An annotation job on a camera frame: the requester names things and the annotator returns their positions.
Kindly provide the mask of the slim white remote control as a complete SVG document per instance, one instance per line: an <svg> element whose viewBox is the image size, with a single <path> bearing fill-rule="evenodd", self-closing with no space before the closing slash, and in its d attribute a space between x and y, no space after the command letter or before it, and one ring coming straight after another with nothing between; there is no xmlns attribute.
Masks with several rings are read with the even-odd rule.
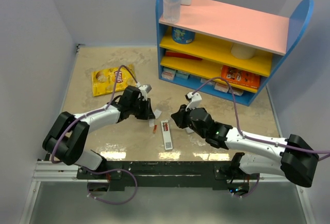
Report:
<svg viewBox="0 0 330 224"><path fill-rule="evenodd" d="M163 123L167 122L168 123L168 128L169 130L167 132L165 132L163 130ZM172 143L172 138L171 138L171 132L170 132L170 126L169 126L169 121L168 120L164 120L160 122L161 124L161 131L162 131L162 136L163 136L163 144L164 144L164 149L166 151L170 151L173 149L173 143Z"/></svg>

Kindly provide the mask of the slim white battery cover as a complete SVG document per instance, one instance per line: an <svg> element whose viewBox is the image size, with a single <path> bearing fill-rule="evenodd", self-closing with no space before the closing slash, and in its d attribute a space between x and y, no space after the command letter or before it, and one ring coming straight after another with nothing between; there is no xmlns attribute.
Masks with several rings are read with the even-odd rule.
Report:
<svg viewBox="0 0 330 224"><path fill-rule="evenodd" d="M154 119L149 120L149 127L154 127Z"/></svg>

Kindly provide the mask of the wide white remote control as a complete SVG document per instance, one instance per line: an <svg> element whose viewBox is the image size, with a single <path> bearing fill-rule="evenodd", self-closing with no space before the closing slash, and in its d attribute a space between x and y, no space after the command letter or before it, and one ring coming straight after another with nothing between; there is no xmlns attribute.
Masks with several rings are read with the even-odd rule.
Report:
<svg viewBox="0 0 330 224"><path fill-rule="evenodd" d="M188 134L192 134L194 131L193 131L192 129L190 129L189 127L187 127L187 128L186 128L186 132L187 132Z"/></svg>

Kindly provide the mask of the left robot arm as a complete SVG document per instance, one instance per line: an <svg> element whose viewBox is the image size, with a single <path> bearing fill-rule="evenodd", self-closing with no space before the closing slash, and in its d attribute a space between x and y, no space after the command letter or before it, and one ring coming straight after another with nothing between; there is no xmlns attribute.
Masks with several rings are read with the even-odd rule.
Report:
<svg viewBox="0 0 330 224"><path fill-rule="evenodd" d="M89 133L120 123L129 116L138 120L154 119L151 99L147 96L151 89L151 85L128 86L122 95L96 110L82 114L62 112L44 139L42 148L52 155L52 159L88 168L94 178L103 178L107 172L105 158L85 149Z"/></svg>

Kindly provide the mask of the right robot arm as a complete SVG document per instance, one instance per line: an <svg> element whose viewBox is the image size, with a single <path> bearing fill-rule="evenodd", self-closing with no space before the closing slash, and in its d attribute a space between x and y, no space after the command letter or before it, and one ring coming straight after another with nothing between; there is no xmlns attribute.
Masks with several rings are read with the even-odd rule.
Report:
<svg viewBox="0 0 330 224"><path fill-rule="evenodd" d="M240 134L237 128L214 121L204 108L187 109L185 105L171 118L178 128L192 129L214 148L243 151L243 155L233 158L229 167L235 179L264 173L284 176L301 187L312 186L319 156L298 135L272 138Z"/></svg>

